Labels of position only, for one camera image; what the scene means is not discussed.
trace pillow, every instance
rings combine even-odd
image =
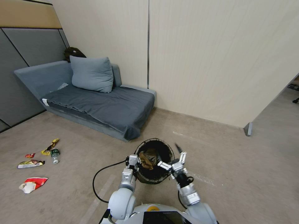
[[[109,58],[69,58],[74,73],[74,86],[105,93],[112,91],[113,72]]]

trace sofa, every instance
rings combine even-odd
[[[116,64],[112,72],[112,91],[99,93],[73,86],[73,71],[66,61],[14,71],[47,111],[127,142],[140,136],[156,92],[123,85]]]

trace gray carpet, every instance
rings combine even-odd
[[[1,223],[98,223],[107,204],[95,200],[93,175],[153,137],[173,149],[176,142],[187,152],[186,168],[220,223],[298,223],[299,105],[292,103],[297,95],[286,89],[254,121],[251,137],[241,128],[154,109],[141,136],[125,143],[44,112],[0,134]],[[55,138],[61,139],[56,165],[39,153]],[[34,159],[46,164],[18,170],[17,164],[34,152]],[[123,168],[107,169],[97,178],[104,199],[117,190]],[[36,176],[49,180],[30,194],[18,189],[26,178]],[[135,196],[138,205],[183,209],[173,180],[137,183]]]

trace plastic bottle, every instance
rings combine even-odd
[[[60,155],[60,151],[58,149],[52,149],[51,150],[51,157],[53,158],[53,163],[56,164],[59,162],[57,157]]]

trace white label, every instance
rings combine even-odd
[[[47,99],[42,99],[43,103],[46,105],[46,106],[49,106],[48,102],[47,102]]]

